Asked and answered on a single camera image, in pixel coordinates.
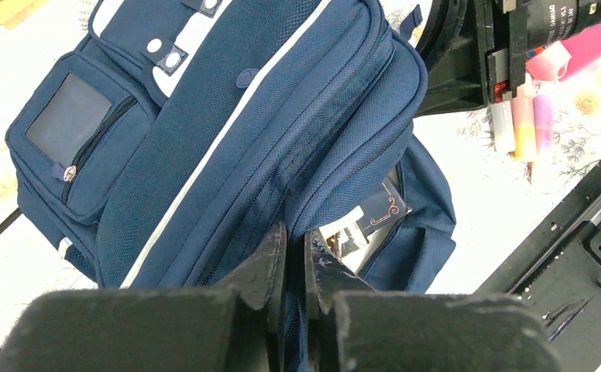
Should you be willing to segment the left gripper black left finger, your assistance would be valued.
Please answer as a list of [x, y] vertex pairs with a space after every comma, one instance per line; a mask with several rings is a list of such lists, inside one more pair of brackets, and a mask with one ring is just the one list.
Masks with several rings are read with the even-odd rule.
[[38, 297], [0, 371], [281, 371], [287, 230], [210, 287], [58, 291]]

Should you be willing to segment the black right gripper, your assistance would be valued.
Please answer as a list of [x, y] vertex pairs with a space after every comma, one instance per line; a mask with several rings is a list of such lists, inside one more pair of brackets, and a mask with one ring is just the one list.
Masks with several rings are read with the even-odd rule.
[[525, 1], [433, 1], [416, 46], [428, 70], [417, 116], [516, 97], [526, 82], [527, 42]]

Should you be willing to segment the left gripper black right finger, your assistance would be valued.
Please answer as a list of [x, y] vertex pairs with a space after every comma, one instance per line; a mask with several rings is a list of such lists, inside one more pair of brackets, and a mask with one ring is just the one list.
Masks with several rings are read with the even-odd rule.
[[558, 371], [542, 324], [505, 295], [376, 291], [318, 232], [304, 237], [315, 371]]

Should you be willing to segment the dark blue hardcover book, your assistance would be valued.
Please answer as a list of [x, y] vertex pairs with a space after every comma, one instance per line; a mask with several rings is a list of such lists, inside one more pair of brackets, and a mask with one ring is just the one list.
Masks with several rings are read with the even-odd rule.
[[329, 250], [358, 273], [383, 245], [393, 226], [412, 211], [400, 194], [398, 179], [390, 175], [351, 212], [319, 228]]

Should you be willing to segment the navy blue student backpack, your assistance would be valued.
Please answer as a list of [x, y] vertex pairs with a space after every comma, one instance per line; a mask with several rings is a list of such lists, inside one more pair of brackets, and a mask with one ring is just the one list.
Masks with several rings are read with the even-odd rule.
[[306, 232], [394, 174], [410, 212], [363, 279], [423, 293], [455, 250], [413, 132], [427, 85], [377, 1], [101, 1], [6, 133], [19, 207], [100, 288], [216, 284], [283, 220], [285, 368], [306, 371]]

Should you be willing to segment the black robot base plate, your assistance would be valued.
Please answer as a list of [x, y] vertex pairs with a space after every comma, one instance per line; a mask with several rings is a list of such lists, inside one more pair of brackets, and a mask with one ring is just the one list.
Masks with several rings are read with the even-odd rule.
[[601, 161], [480, 285], [538, 314], [566, 371], [601, 365]]

